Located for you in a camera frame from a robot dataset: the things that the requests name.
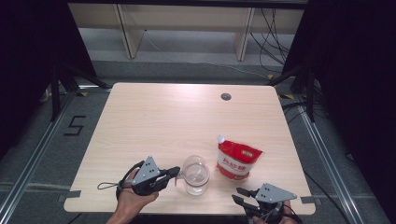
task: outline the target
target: wooden tabletop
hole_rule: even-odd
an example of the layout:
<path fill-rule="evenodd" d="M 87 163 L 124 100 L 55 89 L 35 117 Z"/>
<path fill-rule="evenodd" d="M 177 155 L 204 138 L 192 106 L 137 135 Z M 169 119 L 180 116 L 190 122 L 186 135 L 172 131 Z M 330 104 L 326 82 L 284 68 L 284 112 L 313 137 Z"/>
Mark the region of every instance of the wooden tabletop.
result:
<path fill-rule="evenodd" d="M 221 99 L 223 93 L 231 100 Z M 217 136 L 264 152 L 244 181 L 232 181 L 216 169 Z M 71 187 L 80 197 L 68 198 L 68 212 L 114 212 L 115 188 L 99 190 L 101 182 L 120 181 L 136 163 L 152 156 L 160 169 L 182 166 L 190 155 L 205 158 L 209 188 L 188 194 L 183 181 L 169 181 L 160 197 L 142 214 L 244 215 L 233 202 L 235 188 L 258 189 L 264 182 L 297 196 L 297 214 L 315 212 L 288 124 L 273 87 L 117 83 L 114 85 Z"/>

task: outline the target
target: hand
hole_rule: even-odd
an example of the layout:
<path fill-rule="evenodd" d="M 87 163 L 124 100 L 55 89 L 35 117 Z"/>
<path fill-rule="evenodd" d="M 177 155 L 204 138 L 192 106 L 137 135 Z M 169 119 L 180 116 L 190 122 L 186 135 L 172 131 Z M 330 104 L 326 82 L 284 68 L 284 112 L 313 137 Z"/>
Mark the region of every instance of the hand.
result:
<path fill-rule="evenodd" d="M 289 207 L 291 207 L 290 201 L 285 201 L 283 202 L 283 204 L 283 213 L 291 215 L 291 210 L 289 209 Z M 266 222 L 258 217 L 253 217 L 253 221 L 256 224 L 266 224 Z M 291 217 L 282 217 L 282 220 L 280 220 L 279 224 L 297 224 L 297 221 L 292 219 Z"/>
<path fill-rule="evenodd" d="M 136 175 L 138 169 L 134 169 L 127 179 L 132 179 Z M 139 196 L 132 189 L 123 189 L 120 193 L 117 209 L 113 216 L 108 220 L 107 224 L 126 224 L 139 214 L 139 212 L 148 203 L 154 202 L 159 196 L 158 192 L 154 192 L 148 196 Z"/>

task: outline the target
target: black backdrop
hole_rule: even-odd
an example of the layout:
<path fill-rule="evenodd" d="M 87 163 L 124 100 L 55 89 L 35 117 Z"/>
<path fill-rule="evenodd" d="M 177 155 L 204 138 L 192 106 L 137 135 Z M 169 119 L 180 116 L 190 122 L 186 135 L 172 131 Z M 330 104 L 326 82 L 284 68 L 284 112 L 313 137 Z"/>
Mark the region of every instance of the black backdrop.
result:
<path fill-rule="evenodd" d="M 23 128 L 50 84 L 51 71 L 58 60 L 95 76 L 67 3 L 62 0 L 2 1 L 0 160 L 20 141 Z"/>
<path fill-rule="evenodd" d="M 332 13 L 335 17 L 326 25 Z M 320 37 L 315 78 L 348 150 L 396 223 L 396 4 L 344 1 L 338 9 L 309 7 L 284 72 L 303 62 L 323 26 L 330 38 Z"/>

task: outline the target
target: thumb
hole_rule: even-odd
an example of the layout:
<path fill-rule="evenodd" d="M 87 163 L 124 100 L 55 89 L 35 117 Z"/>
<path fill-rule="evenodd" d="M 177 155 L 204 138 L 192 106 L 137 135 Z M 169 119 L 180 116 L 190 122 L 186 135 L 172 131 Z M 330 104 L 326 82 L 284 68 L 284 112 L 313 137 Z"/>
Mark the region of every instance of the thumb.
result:
<path fill-rule="evenodd" d="M 266 224 L 262 219 L 259 217 L 253 217 L 253 222 L 256 224 Z"/>

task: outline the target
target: red and white package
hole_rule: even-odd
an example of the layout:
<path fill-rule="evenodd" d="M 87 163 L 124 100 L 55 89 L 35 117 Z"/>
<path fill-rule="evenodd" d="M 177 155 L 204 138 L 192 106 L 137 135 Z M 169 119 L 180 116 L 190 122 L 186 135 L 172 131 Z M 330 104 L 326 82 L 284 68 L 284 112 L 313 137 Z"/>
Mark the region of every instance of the red and white package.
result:
<path fill-rule="evenodd" d="M 222 135 L 218 136 L 218 141 L 219 156 L 217 166 L 220 173 L 235 180 L 247 178 L 262 151 L 244 144 L 225 140 Z"/>

